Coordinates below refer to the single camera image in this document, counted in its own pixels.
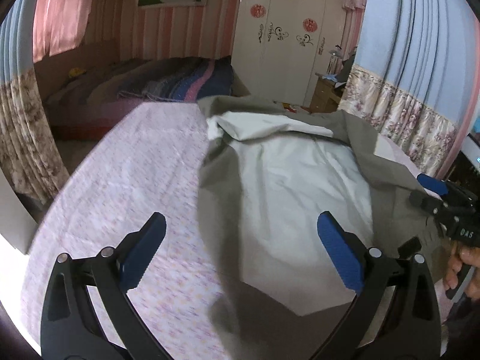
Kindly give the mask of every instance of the red flower sticker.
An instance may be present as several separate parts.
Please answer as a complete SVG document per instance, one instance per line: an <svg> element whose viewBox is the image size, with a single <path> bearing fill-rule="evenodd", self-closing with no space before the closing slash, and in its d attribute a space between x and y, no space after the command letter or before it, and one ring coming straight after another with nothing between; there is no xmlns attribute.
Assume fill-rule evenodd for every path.
<svg viewBox="0 0 480 360"><path fill-rule="evenodd" d="M260 5L260 4L252 5L251 8L250 8L250 14L253 17L256 17L257 19L265 16L266 13L267 13L267 10L265 9L265 7L263 5Z"/></svg>
<svg viewBox="0 0 480 360"><path fill-rule="evenodd" d="M315 32L318 30L318 24L313 19L305 19L303 21L303 28L306 32Z"/></svg>

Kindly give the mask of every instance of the wardrobe door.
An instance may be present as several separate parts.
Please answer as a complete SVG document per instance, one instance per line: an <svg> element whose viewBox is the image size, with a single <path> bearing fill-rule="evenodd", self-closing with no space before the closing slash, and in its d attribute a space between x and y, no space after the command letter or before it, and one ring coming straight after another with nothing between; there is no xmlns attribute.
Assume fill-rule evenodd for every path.
<svg viewBox="0 0 480 360"><path fill-rule="evenodd" d="M270 0L260 95L303 104L325 0Z"/></svg>
<svg viewBox="0 0 480 360"><path fill-rule="evenodd" d="M315 63L311 72L310 83L305 95L304 105L309 106L315 92L318 76L315 73L326 74L330 63L330 50L335 50L336 44L341 44L343 29L345 27L345 9L342 8L343 0L326 0L323 24L320 30L320 40L315 56Z"/></svg>
<svg viewBox="0 0 480 360"><path fill-rule="evenodd" d="M232 52L232 67L241 83L258 94L263 43L270 0L240 0Z"/></svg>

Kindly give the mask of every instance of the blue gripper pad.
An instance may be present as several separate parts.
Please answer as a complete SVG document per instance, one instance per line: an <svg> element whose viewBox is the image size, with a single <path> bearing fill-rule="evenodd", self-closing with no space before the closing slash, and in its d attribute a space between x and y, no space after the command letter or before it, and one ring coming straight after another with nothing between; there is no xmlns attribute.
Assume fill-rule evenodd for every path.
<svg viewBox="0 0 480 360"><path fill-rule="evenodd" d="M447 195L448 193L448 188L446 184L441 180L437 180L436 178L420 173L417 176L417 181L422 187L429 191L435 192L437 195L442 196Z"/></svg>
<svg viewBox="0 0 480 360"><path fill-rule="evenodd" d="M134 244L119 267L122 290L131 290L139 285L166 233L165 216L160 212L154 212L140 231L127 235L127 237L132 236L131 240Z"/></svg>
<svg viewBox="0 0 480 360"><path fill-rule="evenodd" d="M354 290L357 294L361 293L363 290L363 265L346 243L345 234L348 233L345 233L328 211L319 215L317 231L345 287Z"/></svg>

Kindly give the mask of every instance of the blue curtain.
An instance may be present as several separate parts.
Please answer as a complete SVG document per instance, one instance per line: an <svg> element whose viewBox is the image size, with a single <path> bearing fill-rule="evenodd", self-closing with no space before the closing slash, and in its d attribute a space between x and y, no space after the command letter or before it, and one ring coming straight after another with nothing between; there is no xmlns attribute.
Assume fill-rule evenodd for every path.
<svg viewBox="0 0 480 360"><path fill-rule="evenodd" d="M16 0L0 26L0 167L12 188L46 202L68 172L42 107L33 67L37 0Z"/></svg>
<svg viewBox="0 0 480 360"><path fill-rule="evenodd" d="M340 109L434 176L474 94L477 25L465 0L367 0Z"/></svg>

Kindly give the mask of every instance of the pink patterned bedsheet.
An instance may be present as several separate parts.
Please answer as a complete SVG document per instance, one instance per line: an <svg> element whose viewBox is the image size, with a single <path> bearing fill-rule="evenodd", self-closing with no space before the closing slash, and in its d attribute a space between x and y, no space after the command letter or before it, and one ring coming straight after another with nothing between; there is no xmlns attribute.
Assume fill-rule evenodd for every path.
<svg viewBox="0 0 480 360"><path fill-rule="evenodd" d="M208 319L220 286L196 223L197 171L207 145L196 104L144 103L93 149L52 204L31 247L22 322L37 342L57 255L94 256L158 211L167 220L166 238L128 296L176 360L229 358ZM91 296L106 336L122 345L96 289Z"/></svg>

